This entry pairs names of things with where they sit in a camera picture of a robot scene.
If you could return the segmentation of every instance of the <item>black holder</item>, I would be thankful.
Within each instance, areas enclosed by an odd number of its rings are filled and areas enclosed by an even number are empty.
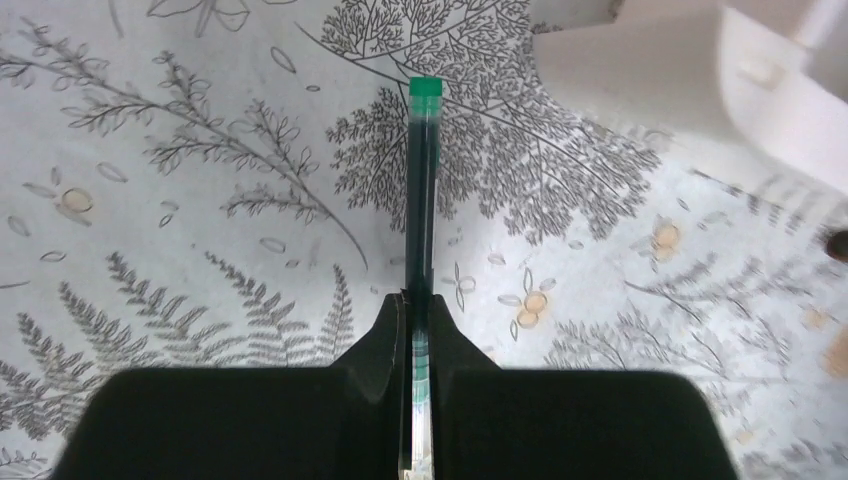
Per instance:
[[[53,480],[391,479],[408,466],[404,297],[327,368],[139,369]],[[435,478],[735,479],[697,389],[658,372],[502,370],[429,305]]]

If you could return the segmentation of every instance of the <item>tablecloth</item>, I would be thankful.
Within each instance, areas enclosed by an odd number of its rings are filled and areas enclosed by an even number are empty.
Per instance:
[[[741,478],[848,475],[848,270],[822,248],[848,204],[813,224],[687,171],[674,132],[553,102],[532,35],[616,3],[0,4],[0,478],[48,476],[121,369],[323,365],[363,335],[402,287],[424,74],[436,293],[472,341],[679,372]]]

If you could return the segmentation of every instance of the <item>fern leaf drawing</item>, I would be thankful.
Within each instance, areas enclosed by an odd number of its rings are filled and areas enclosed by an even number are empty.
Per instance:
[[[59,294],[74,323],[92,345],[101,371],[113,374],[130,367],[161,364],[161,353],[145,351],[147,337],[133,341],[129,326],[121,328],[120,320],[109,320],[103,311],[78,297],[66,282],[60,284]]]
[[[167,297],[167,288],[150,290],[150,281],[138,281],[135,270],[129,268],[118,252],[107,258],[112,279],[122,286],[119,292],[130,296],[127,305],[140,306],[137,314],[148,317],[145,326],[153,330],[153,335],[165,342],[162,348],[169,363],[178,366],[215,365],[226,366],[243,362],[246,353],[234,353],[233,349],[247,341],[245,336],[223,337],[231,326],[228,322],[219,322],[202,328],[192,328],[208,310],[207,307],[194,307],[175,318],[177,311],[188,300],[187,296]]]
[[[0,427],[11,428],[16,421],[35,440],[53,431],[67,436],[104,376],[89,374],[94,362],[85,361],[83,352],[68,355],[65,345],[45,336],[29,315],[18,315],[18,330],[42,377],[0,362],[0,378],[8,391],[0,397]]]
[[[6,448],[0,449],[0,480],[48,478],[51,471],[47,459],[35,452],[24,455],[15,450],[12,455]]]
[[[321,335],[318,336],[315,345],[318,361],[324,365],[329,365],[350,348],[354,339],[347,279],[338,265],[333,265],[333,273],[336,277],[333,306],[324,320]]]
[[[252,366],[303,366],[312,364],[315,358],[314,337],[309,325],[299,320],[290,320],[289,313],[295,302],[280,305],[282,295],[268,294],[264,283],[245,276],[224,260],[206,253],[212,265],[232,280],[233,288],[245,299],[248,326],[255,327],[248,335],[247,363]]]

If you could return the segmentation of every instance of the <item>green cap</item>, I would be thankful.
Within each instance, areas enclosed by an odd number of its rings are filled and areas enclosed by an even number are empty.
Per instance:
[[[410,97],[441,97],[442,79],[438,77],[412,77],[409,79]]]

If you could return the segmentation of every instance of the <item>white plastic object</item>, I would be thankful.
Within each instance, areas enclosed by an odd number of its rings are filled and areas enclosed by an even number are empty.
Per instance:
[[[848,0],[625,0],[615,23],[539,35],[553,98],[669,130],[669,158],[759,191],[775,176],[848,195]]]

